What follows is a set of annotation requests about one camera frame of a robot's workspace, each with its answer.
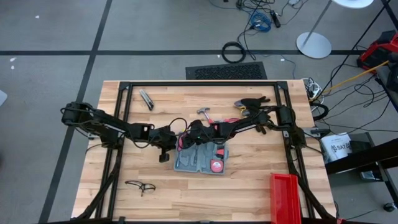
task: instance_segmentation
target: eyeglasses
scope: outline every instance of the eyeglasses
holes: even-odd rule
[[[141,197],[145,193],[153,193],[156,190],[156,186],[153,184],[144,184],[142,182],[139,182],[137,180],[127,180],[124,182],[129,188],[132,189],[139,189],[141,190]]]

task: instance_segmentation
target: wooden table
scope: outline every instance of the wooden table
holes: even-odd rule
[[[301,128],[314,126],[303,81],[289,80],[289,93],[296,112],[296,123]],[[105,81],[98,108],[108,114],[114,113],[119,81]],[[233,103],[241,98],[259,98],[263,95],[275,104],[273,87],[264,86],[145,86],[142,87],[155,103],[149,111],[133,89],[129,123],[152,123],[156,128],[168,125],[177,117],[188,122],[206,119],[196,111],[210,107],[212,119],[239,118],[239,110]],[[124,96],[120,118],[123,117]],[[184,128],[183,122],[175,122],[176,133]],[[90,141],[89,147],[100,143]],[[160,149],[149,146],[139,149],[129,140],[124,143],[123,161],[119,176],[114,219],[126,220],[213,220],[213,221],[264,221],[271,220],[269,177],[275,172],[288,174],[282,134],[268,131],[266,135],[252,129],[239,133],[227,142],[229,159],[225,175],[175,172],[174,151],[170,161],[159,163]],[[307,138],[310,147],[319,149],[318,142]],[[103,173],[106,149],[95,147],[86,155],[83,172],[72,216],[79,215],[97,193]],[[303,149],[303,158],[309,186],[318,200],[331,213],[335,206],[328,176],[320,153]],[[126,180],[140,180],[154,184],[153,194],[141,197],[139,190],[124,184]],[[108,209],[109,191],[105,196],[103,214]],[[300,194],[303,214],[307,214],[303,193]]]

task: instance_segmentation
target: white stand base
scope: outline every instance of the white stand base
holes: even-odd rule
[[[296,46],[301,53],[310,58],[324,58],[330,55],[331,44],[329,40],[326,37],[317,34],[316,32],[313,32],[307,43],[303,45],[308,34],[309,32],[300,34],[296,40]]]

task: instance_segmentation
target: blue cable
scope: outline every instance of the blue cable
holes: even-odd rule
[[[272,21],[263,13],[255,12],[250,20],[253,28],[260,32],[269,32],[271,30]]]

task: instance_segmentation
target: gray carpet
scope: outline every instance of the gray carpet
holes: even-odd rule
[[[234,1],[223,3],[233,7]],[[2,50],[89,50],[103,13],[105,0],[54,2],[51,0],[0,2],[0,51]],[[272,8],[279,12],[285,4],[276,0]],[[297,17],[280,29],[248,36],[250,49],[295,50],[295,39],[309,31],[326,1],[311,0]],[[380,0],[366,9],[344,9],[332,4],[317,32],[329,38],[334,50],[348,50],[380,10]],[[391,3],[398,14],[398,2]],[[294,14],[286,8],[280,21]],[[113,0],[100,50],[217,50],[236,39],[243,31],[248,15],[233,9],[218,9],[200,0]],[[368,46],[392,25],[383,12],[360,43]],[[0,57],[0,90],[9,98],[0,107],[0,223],[36,223],[44,204],[66,127],[60,122],[59,109],[75,100],[88,56],[14,56]],[[230,55],[234,60],[237,55]],[[331,70],[345,56],[332,55],[313,60],[303,55],[285,55],[296,64],[295,78],[312,77],[322,86]],[[258,56],[268,79],[291,79],[294,64],[281,61],[280,55]],[[356,57],[349,58],[354,64]],[[247,57],[245,62],[252,62]],[[104,80],[181,80],[185,67],[224,63],[219,55],[97,56],[84,101],[97,105]],[[362,70],[343,68],[335,83]],[[382,90],[372,82],[373,91]],[[325,100],[333,106],[349,91]],[[367,100],[369,96],[353,94],[331,114]],[[360,126],[380,115],[387,101],[370,107],[357,107],[328,120],[333,124]],[[369,129],[397,129],[397,112],[390,105],[385,115]],[[350,129],[332,128],[336,132]],[[376,144],[398,137],[396,133],[373,132]],[[50,221],[70,218],[76,188],[84,161],[87,140],[74,134],[63,171]],[[391,171],[398,179],[398,170]],[[398,213],[384,212],[381,206],[391,198],[383,183],[365,183],[355,173],[330,176],[333,196],[346,218],[376,209],[355,220],[394,223]]]

